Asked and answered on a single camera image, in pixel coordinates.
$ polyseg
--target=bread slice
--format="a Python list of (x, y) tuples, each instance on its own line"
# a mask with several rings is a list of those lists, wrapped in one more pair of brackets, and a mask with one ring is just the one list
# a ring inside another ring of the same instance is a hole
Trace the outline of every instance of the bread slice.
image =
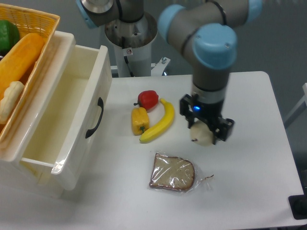
[(194, 183), (195, 170), (191, 162), (180, 157), (156, 153), (149, 186), (175, 191), (187, 191)]

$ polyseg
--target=red bell pepper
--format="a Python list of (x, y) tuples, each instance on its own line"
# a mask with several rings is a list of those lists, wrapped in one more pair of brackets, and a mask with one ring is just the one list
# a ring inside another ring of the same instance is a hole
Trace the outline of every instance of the red bell pepper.
[(146, 110), (154, 108), (159, 102), (159, 96), (154, 90), (143, 91), (138, 96), (138, 102), (134, 105), (139, 105)]

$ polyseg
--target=yellow banana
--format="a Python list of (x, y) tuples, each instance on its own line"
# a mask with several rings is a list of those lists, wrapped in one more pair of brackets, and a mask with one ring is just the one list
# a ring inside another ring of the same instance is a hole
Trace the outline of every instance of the yellow banana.
[(150, 127), (141, 135), (140, 137), (141, 143), (148, 143), (156, 139), (161, 134), (163, 134), (173, 123), (175, 117), (175, 109), (173, 105), (170, 102), (167, 102), (163, 98), (160, 99), (160, 102), (164, 106), (164, 111), (165, 111), (164, 116), (157, 124)]

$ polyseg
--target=pepper stem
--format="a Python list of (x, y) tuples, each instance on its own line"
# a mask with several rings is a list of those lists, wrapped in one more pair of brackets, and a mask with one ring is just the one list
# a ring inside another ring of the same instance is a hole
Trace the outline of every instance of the pepper stem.
[(144, 133), (145, 127), (144, 127), (144, 126), (141, 126), (141, 127), (140, 127), (140, 130), (142, 130), (142, 132)]

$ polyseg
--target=metal bolt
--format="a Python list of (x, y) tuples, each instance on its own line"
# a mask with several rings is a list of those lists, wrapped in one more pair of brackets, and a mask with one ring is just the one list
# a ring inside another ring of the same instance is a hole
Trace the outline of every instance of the metal bolt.
[(162, 58), (162, 64), (165, 64), (165, 62), (166, 62), (166, 57), (163, 57)]

